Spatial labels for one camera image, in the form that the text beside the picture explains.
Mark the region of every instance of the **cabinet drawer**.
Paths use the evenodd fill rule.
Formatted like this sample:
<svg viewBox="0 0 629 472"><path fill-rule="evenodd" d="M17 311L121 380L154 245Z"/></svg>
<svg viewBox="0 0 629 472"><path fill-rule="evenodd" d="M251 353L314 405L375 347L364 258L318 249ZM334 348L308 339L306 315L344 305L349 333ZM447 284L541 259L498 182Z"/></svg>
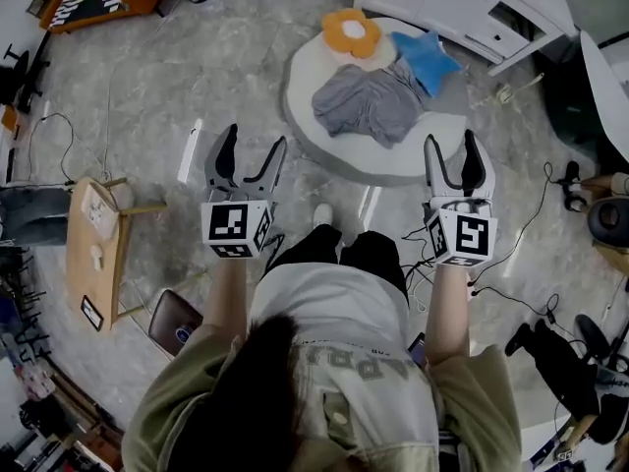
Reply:
<svg viewBox="0 0 629 472"><path fill-rule="evenodd" d="M520 33L489 15L473 31L468 31L467 36L505 58L513 56L529 44L529 40Z"/></svg>

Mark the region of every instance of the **white shirt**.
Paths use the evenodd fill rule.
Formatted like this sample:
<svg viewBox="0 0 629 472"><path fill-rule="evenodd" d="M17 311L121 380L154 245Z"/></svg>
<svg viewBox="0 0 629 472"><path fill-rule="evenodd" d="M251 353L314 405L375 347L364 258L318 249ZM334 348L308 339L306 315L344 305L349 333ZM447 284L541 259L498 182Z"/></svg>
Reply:
<svg viewBox="0 0 629 472"><path fill-rule="evenodd" d="M354 267L281 265L257 286L250 318L261 322L278 313L299 326L309 437L328 437L321 401L342 393L359 448L413 442L438 453L431 388L406 349L408 304L402 292ZM333 416L344 424L342 415Z"/></svg>

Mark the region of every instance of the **wooden table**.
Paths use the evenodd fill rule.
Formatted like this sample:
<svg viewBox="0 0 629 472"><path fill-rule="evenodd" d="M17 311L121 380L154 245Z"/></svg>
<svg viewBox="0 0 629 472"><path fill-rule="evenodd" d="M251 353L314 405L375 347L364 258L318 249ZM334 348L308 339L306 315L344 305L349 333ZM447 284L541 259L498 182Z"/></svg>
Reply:
<svg viewBox="0 0 629 472"><path fill-rule="evenodd" d="M157 204L118 209L110 189L126 181L126 178L120 178L100 184L91 178L83 178L73 190L70 204L66 256L66 284L69 304L82 320L93 326L98 332L111 330L118 319L142 308L139 306L118 314L118 294L129 246L131 215L162 211L166 208L166 204ZM112 236L107 240L103 240L98 235L82 212L82 203L89 186L92 186L98 195L114 211L119 213L117 225ZM103 254L100 270L94 267L91 254L91 247L94 245L99 246ZM86 311L85 302L88 302L87 308L91 304L95 309L96 317L100 316L100 320L96 320L97 324L94 324L94 313L90 310Z"/></svg>

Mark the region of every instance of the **shoe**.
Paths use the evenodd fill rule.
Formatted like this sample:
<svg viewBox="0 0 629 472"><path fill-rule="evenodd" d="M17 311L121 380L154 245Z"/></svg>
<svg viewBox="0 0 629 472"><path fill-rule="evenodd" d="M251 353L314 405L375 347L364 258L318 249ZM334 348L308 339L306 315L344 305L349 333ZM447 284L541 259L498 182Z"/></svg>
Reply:
<svg viewBox="0 0 629 472"><path fill-rule="evenodd" d="M323 224L332 225L333 217L332 206L328 203L321 203L314 209L313 229Z"/></svg>
<svg viewBox="0 0 629 472"><path fill-rule="evenodd" d="M509 342L504 348L504 354L507 357L510 357L511 355L513 355L522 346L524 346L524 343L526 342L526 339L529 337L529 334L532 334L532 333L533 331L531 330L531 326L529 324L521 324L518 327L518 330L516 331L516 333L513 334L513 337L509 339Z"/></svg>

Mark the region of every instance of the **black shoe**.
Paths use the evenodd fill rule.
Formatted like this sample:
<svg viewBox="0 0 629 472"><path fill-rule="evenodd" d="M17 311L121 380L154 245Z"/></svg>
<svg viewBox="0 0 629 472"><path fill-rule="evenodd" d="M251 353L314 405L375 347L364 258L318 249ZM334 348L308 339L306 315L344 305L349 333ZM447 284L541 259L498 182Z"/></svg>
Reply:
<svg viewBox="0 0 629 472"><path fill-rule="evenodd" d="M511 337L511 339L509 339L509 342L505 346L504 354L507 357L510 357L511 355L513 355L522 346L524 346L524 343L526 342L527 338L529 337L529 334L532 334L532 333L533 333L533 331L531 330L531 326L529 324L521 324L518 327L517 332L515 334L513 334L513 337Z"/></svg>

